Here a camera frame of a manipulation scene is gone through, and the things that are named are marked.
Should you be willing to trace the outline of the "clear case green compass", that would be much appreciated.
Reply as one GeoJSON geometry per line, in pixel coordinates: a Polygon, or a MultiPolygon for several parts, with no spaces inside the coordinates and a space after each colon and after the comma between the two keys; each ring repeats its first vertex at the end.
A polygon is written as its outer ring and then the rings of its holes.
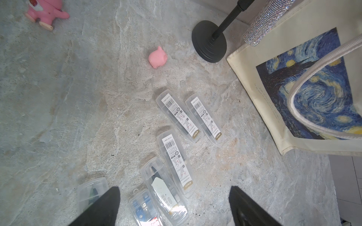
{"type": "Polygon", "coordinates": [[[77,188],[78,214],[82,214],[108,190],[108,182],[105,177],[93,179],[79,185],[77,188]]]}

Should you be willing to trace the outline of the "clear case blue compass red label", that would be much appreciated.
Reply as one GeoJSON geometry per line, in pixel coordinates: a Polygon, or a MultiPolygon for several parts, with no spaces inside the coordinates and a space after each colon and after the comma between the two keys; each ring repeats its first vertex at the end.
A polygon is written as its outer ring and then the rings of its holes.
{"type": "Polygon", "coordinates": [[[164,225],[148,189],[134,189],[128,207],[138,226],[164,225]]]}

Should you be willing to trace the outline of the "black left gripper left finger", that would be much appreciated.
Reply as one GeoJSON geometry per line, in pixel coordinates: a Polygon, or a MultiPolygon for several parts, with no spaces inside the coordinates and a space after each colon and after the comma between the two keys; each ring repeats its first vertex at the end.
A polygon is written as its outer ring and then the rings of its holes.
{"type": "Polygon", "coordinates": [[[120,189],[113,186],[69,226],[114,226],[120,201],[120,189]]]}

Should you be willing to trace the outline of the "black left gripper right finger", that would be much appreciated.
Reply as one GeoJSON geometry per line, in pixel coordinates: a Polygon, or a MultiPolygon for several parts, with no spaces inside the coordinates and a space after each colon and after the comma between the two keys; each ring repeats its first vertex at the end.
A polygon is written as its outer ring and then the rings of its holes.
{"type": "Polygon", "coordinates": [[[238,186],[232,186],[229,203],[236,226],[281,226],[238,186]]]}

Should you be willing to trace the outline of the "canvas bag starry night print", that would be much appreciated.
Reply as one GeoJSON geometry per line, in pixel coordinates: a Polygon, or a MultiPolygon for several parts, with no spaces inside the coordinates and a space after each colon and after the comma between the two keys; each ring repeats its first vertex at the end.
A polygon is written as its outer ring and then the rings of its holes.
{"type": "MultiPolygon", "coordinates": [[[[268,127],[280,154],[293,149],[361,156],[359,139],[314,131],[288,109],[294,84],[325,55],[361,35],[361,1],[304,1],[257,46],[244,44],[227,61],[268,127]]],[[[298,112],[330,130],[362,133],[362,50],[329,63],[294,98],[298,112]]]]}

